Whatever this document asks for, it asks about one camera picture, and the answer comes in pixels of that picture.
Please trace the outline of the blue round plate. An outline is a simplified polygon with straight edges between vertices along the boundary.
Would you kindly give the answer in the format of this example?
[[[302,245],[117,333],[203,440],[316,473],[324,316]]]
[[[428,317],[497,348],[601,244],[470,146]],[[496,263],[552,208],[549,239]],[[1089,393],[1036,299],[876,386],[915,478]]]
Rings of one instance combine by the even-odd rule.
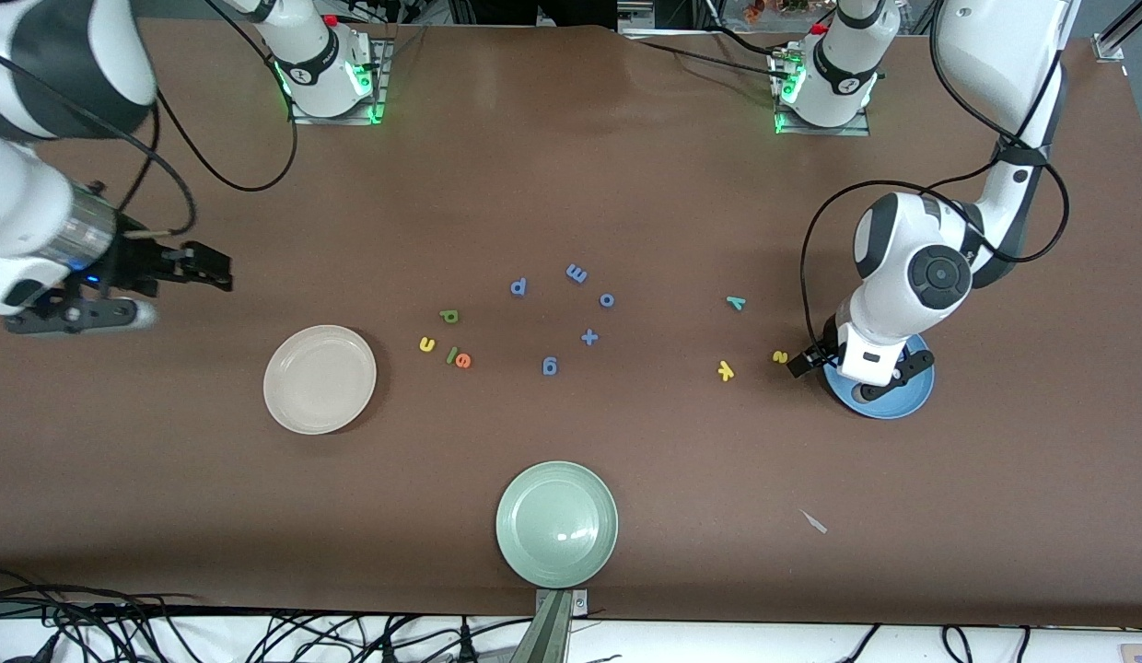
[[[833,397],[841,401],[844,407],[858,415],[880,420],[904,418],[920,410],[928,402],[930,394],[936,386],[936,366],[934,366],[936,357],[928,351],[928,343],[924,337],[909,337],[899,366],[912,365],[915,356],[920,353],[930,356],[927,366],[920,367],[912,378],[909,378],[904,383],[899,383],[876,401],[859,401],[858,396],[862,395],[863,386],[842,377],[837,373],[836,366],[825,365],[821,367],[821,380],[825,390],[833,394]]]

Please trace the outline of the green round plate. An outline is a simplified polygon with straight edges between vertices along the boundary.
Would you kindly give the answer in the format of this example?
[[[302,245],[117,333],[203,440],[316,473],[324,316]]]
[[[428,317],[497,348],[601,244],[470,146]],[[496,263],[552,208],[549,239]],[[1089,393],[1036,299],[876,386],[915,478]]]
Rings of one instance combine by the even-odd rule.
[[[612,558],[619,512],[612,491],[584,464],[529,466],[501,494],[496,545],[520,579],[546,590],[584,587]]]

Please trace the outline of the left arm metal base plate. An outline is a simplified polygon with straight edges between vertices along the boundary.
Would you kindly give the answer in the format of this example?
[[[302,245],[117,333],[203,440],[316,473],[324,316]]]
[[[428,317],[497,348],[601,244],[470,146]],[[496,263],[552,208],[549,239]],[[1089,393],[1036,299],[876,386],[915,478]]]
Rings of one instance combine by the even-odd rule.
[[[825,64],[801,41],[787,43],[766,58],[774,76],[772,94],[777,134],[866,137],[866,106],[877,84],[877,71],[847,73]]]

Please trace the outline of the short aluminium frame profile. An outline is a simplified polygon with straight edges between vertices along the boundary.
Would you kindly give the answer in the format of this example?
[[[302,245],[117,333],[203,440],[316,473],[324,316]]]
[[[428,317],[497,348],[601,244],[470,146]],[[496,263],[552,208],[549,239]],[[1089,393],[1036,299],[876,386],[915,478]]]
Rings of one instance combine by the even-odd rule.
[[[1140,29],[1142,29],[1142,0],[1131,0],[1123,13],[1119,13],[1105,29],[1093,34],[1089,39],[1097,62],[1123,60],[1124,45]]]

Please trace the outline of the orange background object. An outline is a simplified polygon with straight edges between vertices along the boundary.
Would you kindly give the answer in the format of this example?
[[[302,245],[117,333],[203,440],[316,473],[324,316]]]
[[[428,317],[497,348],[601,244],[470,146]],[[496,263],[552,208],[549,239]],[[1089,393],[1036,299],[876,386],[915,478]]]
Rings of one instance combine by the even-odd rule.
[[[759,24],[761,21],[799,18],[815,13],[822,0],[747,0],[743,5],[743,21]]]

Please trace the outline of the beige round plate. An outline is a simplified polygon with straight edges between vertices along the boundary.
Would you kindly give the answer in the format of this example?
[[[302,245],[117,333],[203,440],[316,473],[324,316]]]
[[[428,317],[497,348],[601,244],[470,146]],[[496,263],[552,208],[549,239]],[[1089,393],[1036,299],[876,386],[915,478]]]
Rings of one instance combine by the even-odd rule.
[[[262,395],[270,415],[305,436],[339,432],[373,398],[378,364],[364,335],[313,326],[289,335],[265,367]]]

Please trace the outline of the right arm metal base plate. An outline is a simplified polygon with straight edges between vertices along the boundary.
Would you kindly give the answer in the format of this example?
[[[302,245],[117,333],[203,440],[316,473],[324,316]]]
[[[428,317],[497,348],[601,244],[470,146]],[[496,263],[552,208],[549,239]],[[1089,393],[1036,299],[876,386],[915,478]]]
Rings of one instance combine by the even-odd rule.
[[[369,63],[355,68],[357,83],[365,83],[367,91],[347,113],[335,118],[313,118],[293,104],[293,122],[301,126],[379,126],[389,99],[391,58],[395,51],[394,41],[378,39],[369,41],[365,54]]]

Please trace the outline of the brown table cover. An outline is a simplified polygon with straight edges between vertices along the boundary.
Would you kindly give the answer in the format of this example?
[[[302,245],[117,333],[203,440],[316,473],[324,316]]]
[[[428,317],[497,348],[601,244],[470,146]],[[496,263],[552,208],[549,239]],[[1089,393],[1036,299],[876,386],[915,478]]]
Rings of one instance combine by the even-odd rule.
[[[936,387],[896,421],[772,356],[807,343],[798,254],[825,199],[992,148],[923,41],[892,45],[864,138],[775,134],[756,76],[595,27],[427,29],[383,124],[301,127],[268,192],[227,189],[167,130],[192,238],[231,256],[235,289],[167,283],[150,331],[0,324],[0,569],[231,607],[521,614],[536,593],[494,510],[564,459],[617,500],[588,584],[606,618],[1142,625],[1142,122],[1088,45],[1065,68],[1068,231],[928,332]],[[364,335],[379,370],[322,436],[262,395],[313,326]]]

